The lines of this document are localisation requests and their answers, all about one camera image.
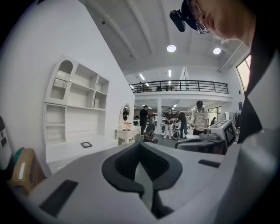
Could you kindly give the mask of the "teal round object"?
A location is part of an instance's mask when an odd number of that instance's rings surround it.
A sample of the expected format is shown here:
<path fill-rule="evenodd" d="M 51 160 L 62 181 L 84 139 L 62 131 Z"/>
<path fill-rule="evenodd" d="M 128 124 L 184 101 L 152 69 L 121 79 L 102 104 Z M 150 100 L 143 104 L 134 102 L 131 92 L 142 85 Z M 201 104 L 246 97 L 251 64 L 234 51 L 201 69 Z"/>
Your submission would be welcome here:
<path fill-rule="evenodd" d="M 14 162 L 15 163 L 17 163 L 17 161 L 18 161 L 18 159 L 19 159 L 23 150 L 24 150 L 24 147 L 18 149 L 17 152 L 15 153 L 15 155 L 14 155 Z"/>

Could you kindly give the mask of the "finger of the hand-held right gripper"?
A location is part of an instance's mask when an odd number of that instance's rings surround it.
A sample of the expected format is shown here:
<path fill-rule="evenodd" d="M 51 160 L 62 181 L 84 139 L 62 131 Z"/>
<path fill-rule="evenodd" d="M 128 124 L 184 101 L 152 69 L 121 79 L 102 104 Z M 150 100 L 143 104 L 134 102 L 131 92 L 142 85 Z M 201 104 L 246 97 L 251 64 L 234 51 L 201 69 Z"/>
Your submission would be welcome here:
<path fill-rule="evenodd" d="M 179 140 L 175 144 L 175 149 L 199 153 L 213 153 L 214 143 L 202 138 L 186 138 Z"/>

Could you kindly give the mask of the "oval vanity mirror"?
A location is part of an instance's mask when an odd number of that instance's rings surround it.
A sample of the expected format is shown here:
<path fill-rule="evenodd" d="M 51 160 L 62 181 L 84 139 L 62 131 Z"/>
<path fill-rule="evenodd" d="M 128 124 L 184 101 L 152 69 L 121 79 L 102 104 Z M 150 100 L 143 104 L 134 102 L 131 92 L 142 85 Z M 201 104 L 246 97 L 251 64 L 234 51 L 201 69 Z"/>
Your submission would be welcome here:
<path fill-rule="evenodd" d="M 124 126 L 125 122 L 130 123 L 130 106 L 128 103 L 123 104 L 119 115 L 119 126 Z"/>

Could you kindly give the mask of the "person's black shirt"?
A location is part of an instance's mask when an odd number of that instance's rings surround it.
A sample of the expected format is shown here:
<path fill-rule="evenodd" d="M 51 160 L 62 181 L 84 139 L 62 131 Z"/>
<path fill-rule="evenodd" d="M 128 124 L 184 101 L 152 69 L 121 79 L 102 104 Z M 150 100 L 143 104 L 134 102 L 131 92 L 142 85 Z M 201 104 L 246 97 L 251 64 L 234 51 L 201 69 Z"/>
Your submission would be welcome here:
<path fill-rule="evenodd" d="M 245 92 L 244 105 L 240 116 L 240 136 L 239 143 L 242 143 L 249 135 L 254 134 L 262 129 L 261 122 L 249 101 L 249 94 L 258 84 L 260 79 L 266 72 L 274 53 L 279 50 L 279 45 L 276 40 L 271 39 L 266 35 L 266 25 L 257 21 L 255 33 L 251 47 L 251 65 L 248 87 Z"/>

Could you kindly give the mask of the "cardboard box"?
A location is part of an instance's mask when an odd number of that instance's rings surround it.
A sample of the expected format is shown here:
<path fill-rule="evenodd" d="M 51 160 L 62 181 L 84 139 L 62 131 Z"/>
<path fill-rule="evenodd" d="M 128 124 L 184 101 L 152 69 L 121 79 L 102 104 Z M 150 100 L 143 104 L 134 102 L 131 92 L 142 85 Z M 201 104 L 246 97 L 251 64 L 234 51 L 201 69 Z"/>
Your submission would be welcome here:
<path fill-rule="evenodd" d="M 41 169 L 34 150 L 23 149 L 14 167 L 12 178 L 9 181 L 12 189 L 28 196 L 45 179 L 46 176 Z"/>

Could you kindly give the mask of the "black balcony railing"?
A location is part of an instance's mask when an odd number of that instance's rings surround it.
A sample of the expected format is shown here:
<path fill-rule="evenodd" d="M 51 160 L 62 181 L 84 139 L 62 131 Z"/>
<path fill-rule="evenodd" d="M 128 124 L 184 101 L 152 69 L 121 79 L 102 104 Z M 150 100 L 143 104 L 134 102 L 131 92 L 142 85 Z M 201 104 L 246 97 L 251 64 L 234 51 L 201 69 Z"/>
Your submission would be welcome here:
<path fill-rule="evenodd" d="M 228 84 L 204 80 L 160 80 L 129 84 L 133 93 L 158 91 L 199 91 L 229 94 Z"/>

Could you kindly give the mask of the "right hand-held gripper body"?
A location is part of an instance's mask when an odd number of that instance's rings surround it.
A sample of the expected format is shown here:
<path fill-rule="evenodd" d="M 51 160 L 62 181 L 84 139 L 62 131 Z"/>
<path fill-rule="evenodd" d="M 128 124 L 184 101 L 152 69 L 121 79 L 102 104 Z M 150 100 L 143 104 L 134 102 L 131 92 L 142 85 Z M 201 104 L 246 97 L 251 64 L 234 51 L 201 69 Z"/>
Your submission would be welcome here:
<path fill-rule="evenodd" d="M 212 140 L 215 143 L 222 142 L 220 154 L 226 154 L 228 148 L 234 143 L 236 136 L 231 120 L 219 121 L 203 130 L 200 137 Z"/>

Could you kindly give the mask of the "eyeglasses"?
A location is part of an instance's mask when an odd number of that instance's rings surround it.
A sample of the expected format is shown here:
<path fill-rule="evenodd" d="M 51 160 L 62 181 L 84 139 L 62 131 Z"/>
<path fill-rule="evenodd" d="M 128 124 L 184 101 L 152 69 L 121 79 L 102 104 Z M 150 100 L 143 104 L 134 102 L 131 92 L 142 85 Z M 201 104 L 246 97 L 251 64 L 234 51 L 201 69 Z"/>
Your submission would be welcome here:
<path fill-rule="evenodd" d="M 199 17 L 201 16 L 201 9 L 198 4 L 194 1 L 189 1 L 189 9 L 195 18 L 195 24 L 198 32 L 200 34 L 206 34 L 210 31 L 206 28 L 205 24 L 199 21 Z"/>

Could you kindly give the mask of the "white and black machine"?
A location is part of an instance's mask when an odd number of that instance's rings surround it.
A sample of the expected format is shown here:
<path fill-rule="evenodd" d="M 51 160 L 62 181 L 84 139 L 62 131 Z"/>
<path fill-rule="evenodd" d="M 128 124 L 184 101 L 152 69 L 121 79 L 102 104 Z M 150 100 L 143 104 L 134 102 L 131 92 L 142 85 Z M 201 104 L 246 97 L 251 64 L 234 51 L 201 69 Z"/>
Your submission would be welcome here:
<path fill-rule="evenodd" d="M 3 118 L 0 116 L 0 170 L 8 168 L 12 158 L 12 151 L 7 137 L 6 126 Z"/>

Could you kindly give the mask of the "white shelf hutch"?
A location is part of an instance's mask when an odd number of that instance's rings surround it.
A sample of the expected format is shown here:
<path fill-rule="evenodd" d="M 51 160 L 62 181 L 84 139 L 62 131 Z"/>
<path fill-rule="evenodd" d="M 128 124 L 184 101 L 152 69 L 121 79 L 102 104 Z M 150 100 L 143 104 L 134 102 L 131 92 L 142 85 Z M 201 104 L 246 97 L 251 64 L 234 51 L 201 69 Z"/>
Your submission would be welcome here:
<path fill-rule="evenodd" d="M 62 54 L 45 95 L 46 145 L 103 135 L 108 88 L 109 80 Z"/>

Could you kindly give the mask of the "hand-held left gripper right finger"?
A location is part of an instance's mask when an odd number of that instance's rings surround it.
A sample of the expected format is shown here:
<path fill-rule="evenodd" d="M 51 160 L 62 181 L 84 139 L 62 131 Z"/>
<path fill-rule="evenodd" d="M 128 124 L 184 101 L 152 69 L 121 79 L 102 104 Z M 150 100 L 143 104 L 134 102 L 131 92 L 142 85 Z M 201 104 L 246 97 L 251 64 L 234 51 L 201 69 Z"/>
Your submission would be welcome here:
<path fill-rule="evenodd" d="M 169 154 L 182 164 L 182 174 L 176 183 L 171 188 L 157 193 L 154 193 L 152 181 L 140 164 L 140 184 L 144 187 L 141 200 L 157 219 L 189 203 L 212 178 L 217 168 L 201 164 L 199 161 L 206 160 L 220 164 L 224 159 L 223 155 L 218 154 L 191 152 L 153 143 L 145 143 L 145 145 Z"/>

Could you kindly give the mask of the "cream dressing table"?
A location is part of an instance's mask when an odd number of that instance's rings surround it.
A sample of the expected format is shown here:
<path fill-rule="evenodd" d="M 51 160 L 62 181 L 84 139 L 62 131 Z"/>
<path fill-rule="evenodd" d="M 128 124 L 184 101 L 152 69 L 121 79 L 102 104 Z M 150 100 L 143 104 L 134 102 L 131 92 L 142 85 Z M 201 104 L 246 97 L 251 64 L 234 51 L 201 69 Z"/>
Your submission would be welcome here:
<path fill-rule="evenodd" d="M 125 132 L 122 129 L 131 129 L 131 131 Z M 116 129 L 116 140 L 119 145 L 130 144 L 140 142 L 141 139 L 141 127 L 140 126 L 125 126 L 120 129 Z"/>

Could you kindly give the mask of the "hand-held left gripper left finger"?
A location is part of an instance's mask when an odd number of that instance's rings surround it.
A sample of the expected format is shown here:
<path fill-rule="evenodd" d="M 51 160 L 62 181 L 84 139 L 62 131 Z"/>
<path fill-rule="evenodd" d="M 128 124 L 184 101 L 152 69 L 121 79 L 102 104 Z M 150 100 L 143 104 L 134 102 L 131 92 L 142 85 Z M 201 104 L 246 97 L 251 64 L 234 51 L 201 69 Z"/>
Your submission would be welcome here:
<path fill-rule="evenodd" d="M 49 176 L 30 193 L 39 206 L 65 180 L 78 183 L 57 219 L 69 224 L 154 224 L 157 219 L 137 193 L 121 192 L 102 174 L 102 164 L 125 149 L 113 147 L 80 157 Z"/>

